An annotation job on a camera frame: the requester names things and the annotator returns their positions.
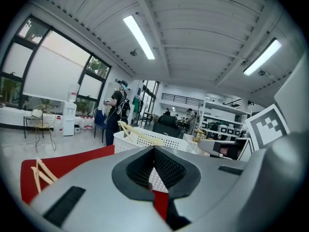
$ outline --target plastic basket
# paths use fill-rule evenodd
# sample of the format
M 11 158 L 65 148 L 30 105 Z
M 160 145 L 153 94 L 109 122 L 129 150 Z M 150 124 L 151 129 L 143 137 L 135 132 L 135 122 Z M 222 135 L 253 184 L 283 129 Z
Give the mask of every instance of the plastic basket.
M 163 140 L 164 146 L 171 147 L 174 149 L 178 149 L 181 151 L 190 152 L 193 154 L 196 154 L 194 150 L 190 147 L 190 145 L 187 143 L 187 141 L 179 138 L 169 137 L 166 135 L 162 135 L 153 131 L 145 130 L 142 128 L 134 128 L 137 131 L 141 132 L 142 134 L 150 137 L 160 138 Z M 114 134 L 114 145 L 115 145 L 115 154 L 134 149 L 137 147 L 145 147 L 151 144 L 149 141 L 145 140 L 144 138 L 138 136 L 134 132 L 131 131 L 130 133 L 130 139 L 126 136 L 123 131 L 117 132 Z M 168 193 L 167 188 L 164 186 L 161 178 L 159 177 L 158 173 L 156 172 L 155 168 L 150 174 L 149 182 L 153 185 L 153 190 L 160 191 L 160 192 L 166 192 Z

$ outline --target fluorescent light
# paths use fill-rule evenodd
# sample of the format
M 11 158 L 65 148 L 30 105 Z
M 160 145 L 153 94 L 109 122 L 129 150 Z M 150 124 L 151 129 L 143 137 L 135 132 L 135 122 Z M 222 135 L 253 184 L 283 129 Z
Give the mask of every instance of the fluorescent light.
M 245 75 L 251 75 L 267 60 L 269 60 L 269 58 L 274 55 L 280 47 L 280 42 L 276 38 L 272 39 L 265 50 L 243 71 L 243 73 Z
M 124 22 L 126 23 L 127 27 L 131 30 L 134 37 L 139 42 L 141 48 L 143 49 L 144 53 L 146 54 L 148 59 L 154 59 L 154 55 L 143 35 L 143 33 L 140 30 L 140 27 L 137 25 L 136 21 L 134 20 L 133 16 L 128 16 L 124 18 Z

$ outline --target white corrugated ceiling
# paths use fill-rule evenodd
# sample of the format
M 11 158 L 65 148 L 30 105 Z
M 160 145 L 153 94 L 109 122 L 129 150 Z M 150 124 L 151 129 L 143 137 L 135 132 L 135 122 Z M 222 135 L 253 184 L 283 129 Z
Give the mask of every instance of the white corrugated ceiling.
M 275 0 L 47 1 L 100 39 L 138 79 L 228 92 L 264 104 L 273 102 L 269 90 L 278 89 L 305 49 L 300 30 Z M 136 19 L 155 60 L 147 59 L 124 24 L 128 15 Z M 273 37 L 282 48 L 263 69 L 279 82 L 257 72 L 245 76 L 243 70 Z

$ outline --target red cloth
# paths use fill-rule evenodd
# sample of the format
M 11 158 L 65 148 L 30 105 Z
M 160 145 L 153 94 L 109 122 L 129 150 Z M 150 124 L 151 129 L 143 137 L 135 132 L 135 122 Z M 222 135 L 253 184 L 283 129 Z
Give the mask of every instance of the red cloth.
M 110 145 L 75 155 L 46 158 L 42 159 L 42 161 L 57 178 L 60 178 L 86 161 L 113 154 L 114 146 Z M 31 167 L 35 166 L 36 160 L 25 160 L 21 164 L 20 192 L 22 200 L 27 204 L 30 204 L 31 200 L 38 194 L 38 190 L 34 181 L 33 170 L 31 169 Z M 48 184 L 40 178 L 41 189 L 43 190 L 47 185 Z M 154 207 L 160 216 L 165 220 L 169 196 L 167 193 L 159 191 L 153 191 L 153 193 L 155 195 Z

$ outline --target blue chair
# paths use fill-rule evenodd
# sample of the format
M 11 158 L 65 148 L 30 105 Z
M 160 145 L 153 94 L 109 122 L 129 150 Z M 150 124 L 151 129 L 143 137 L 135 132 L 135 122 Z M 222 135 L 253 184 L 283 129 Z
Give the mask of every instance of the blue chair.
M 95 137 L 96 137 L 97 127 L 99 127 L 100 129 L 102 129 L 102 142 L 103 142 L 104 130 L 107 128 L 107 125 L 104 124 L 105 119 L 106 119 L 106 115 L 102 113 L 102 110 L 97 110 L 96 116 L 95 116 Z

